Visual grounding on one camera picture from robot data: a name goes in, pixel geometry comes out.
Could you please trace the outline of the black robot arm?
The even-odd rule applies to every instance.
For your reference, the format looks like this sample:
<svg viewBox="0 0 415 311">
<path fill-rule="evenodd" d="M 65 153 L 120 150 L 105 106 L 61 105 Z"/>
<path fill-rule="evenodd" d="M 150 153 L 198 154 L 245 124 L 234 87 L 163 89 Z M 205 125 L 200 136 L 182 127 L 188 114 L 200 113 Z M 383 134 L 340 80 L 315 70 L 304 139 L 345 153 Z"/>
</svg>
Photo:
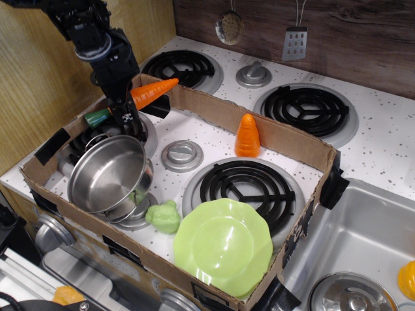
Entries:
<svg viewBox="0 0 415 311">
<path fill-rule="evenodd" d="M 106 95 L 107 108 L 84 116 L 90 128 L 113 118 L 119 126 L 140 125 L 138 109 L 130 91 L 139 66 L 122 29 L 110 25 L 110 11 L 104 1 L 5 1 L 13 8 L 44 12 L 67 41 L 76 56 L 88 62 L 90 80 Z"/>
</svg>

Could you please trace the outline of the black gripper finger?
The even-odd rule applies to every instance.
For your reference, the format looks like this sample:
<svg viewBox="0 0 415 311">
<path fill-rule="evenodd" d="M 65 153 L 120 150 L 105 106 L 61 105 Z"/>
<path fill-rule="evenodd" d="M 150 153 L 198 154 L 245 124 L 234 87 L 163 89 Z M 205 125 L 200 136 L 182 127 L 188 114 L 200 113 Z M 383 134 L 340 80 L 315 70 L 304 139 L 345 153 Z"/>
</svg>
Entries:
<svg viewBox="0 0 415 311">
<path fill-rule="evenodd" d="M 131 97 L 126 98 L 121 111 L 126 134 L 132 136 L 144 136 L 145 131 Z"/>
<path fill-rule="evenodd" d="M 126 134 L 126 122 L 123 119 L 123 115 L 125 114 L 124 102 L 119 98 L 117 100 L 109 98 L 108 107 L 113 115 L 115 122 L 119 125 L 122 132 Z"/>
</svg>

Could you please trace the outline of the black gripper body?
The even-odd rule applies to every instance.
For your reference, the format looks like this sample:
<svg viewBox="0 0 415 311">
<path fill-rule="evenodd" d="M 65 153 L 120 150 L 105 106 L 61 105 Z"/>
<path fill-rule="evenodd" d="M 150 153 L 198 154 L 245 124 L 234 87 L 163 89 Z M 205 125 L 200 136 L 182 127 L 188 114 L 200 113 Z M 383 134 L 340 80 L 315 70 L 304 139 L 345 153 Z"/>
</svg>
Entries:
<svg viewBox="0 0 415 311">
<path fill-rule="evenodd" d="M 109 35 L 110 50 L 100 60 L 91 62 L 90 80 L 102 89 L 112 104 L 121 106 L 127 102 L 131 80 L 139 74 L 139 66 L 124 31 L 111 29 Z"/>
</svg>

